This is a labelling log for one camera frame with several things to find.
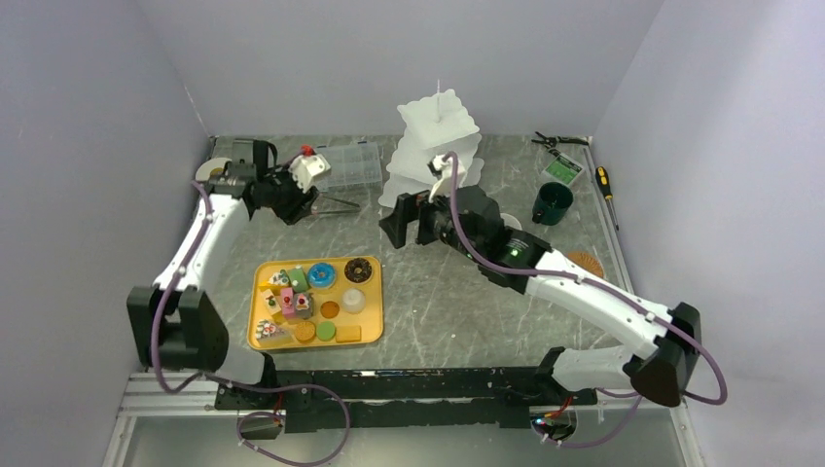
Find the pink handled tongs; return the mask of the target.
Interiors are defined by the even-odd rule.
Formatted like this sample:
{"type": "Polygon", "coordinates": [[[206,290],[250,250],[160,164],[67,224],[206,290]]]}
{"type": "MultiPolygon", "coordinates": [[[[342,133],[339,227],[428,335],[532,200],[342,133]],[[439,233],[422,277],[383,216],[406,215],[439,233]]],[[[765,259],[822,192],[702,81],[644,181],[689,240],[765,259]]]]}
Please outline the pink handled tongs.
{"type": "Polygon", "coordinates": [[[316,216],[348,215],[360,213],[359,203],[321,194],[312,206],[311,213],[316,216]]]}

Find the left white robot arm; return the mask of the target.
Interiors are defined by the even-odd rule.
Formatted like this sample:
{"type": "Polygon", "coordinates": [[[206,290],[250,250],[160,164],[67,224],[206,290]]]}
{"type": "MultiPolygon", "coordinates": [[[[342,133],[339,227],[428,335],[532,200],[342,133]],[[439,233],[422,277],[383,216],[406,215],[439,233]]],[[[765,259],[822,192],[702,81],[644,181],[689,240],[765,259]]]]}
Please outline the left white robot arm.
{"type": "Polygon", "coordinates": [[[241,386],[241,396],[257,409],[271,406],[279,395],[274,366],[260,351],[231,343],[225,322],[209,293],[229,258],[237,236],[261,209],[287,225],[311,213],[318,198],[316,184],[331,164],[311,147],[287,162],[278,162],[276,147],[252,140],[248,156],[224,161],[203,181],[194,181],[197,212],[183,242],[149,286],[136,286],[126,308],[140,362],[152,369],[161,389],[173,394],[164,371],[192,370],[241,386]]]}

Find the white three-tier dessert stand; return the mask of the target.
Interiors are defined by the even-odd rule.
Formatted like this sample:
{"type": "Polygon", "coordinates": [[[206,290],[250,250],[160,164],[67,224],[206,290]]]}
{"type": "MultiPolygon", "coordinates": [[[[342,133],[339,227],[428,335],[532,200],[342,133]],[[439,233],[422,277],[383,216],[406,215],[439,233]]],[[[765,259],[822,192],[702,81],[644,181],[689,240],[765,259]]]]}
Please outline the white three-tier dessert stand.
{"type": "Polygon", "coordinates": [[[448,152],[458,155],[466,172],[461,187],[477,185],[484,160],[477,157],[480,128],[455,90],[437,90],[397,107],[405,129],[386,166],[388,179],[378,203],[391,208],[397,196],[430,189],[437,177],[428,164],[448,152]]]}

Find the chocolate sprinkled donut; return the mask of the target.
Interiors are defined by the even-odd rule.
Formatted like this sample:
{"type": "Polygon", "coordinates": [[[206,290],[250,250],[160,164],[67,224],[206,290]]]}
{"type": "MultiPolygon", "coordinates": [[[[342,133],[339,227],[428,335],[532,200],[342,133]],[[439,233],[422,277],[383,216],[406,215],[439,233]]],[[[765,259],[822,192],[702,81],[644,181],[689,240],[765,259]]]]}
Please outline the chocolate sprinkled donut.
{"type": "Polygon", "coordinates": [[[343,275],[351,283],[363,284],[372,278],[374,269],[367,258],[357,257],[345,263],[343,275]]]}

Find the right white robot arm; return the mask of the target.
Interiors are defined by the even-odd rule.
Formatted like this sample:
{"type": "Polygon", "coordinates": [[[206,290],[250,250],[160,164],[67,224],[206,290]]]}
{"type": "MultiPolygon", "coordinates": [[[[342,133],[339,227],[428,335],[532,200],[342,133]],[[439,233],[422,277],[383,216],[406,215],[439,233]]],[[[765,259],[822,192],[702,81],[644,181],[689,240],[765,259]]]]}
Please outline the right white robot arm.
{"type": "Polygon", "coordinates": [[[477,187],[456,198],[428,192],[398,196],[379,226],[392,245],[442,242],[473,260],[490,282],[561,305],[591,322],[618,345],[550,350],[536,378],[542,400],[558,404],[583,389],[630,389],[653,403],[677,407],[699,360],[699,311],[644,300],[573,263],[541,238],[508,226],[498,203],[477,187]]]}

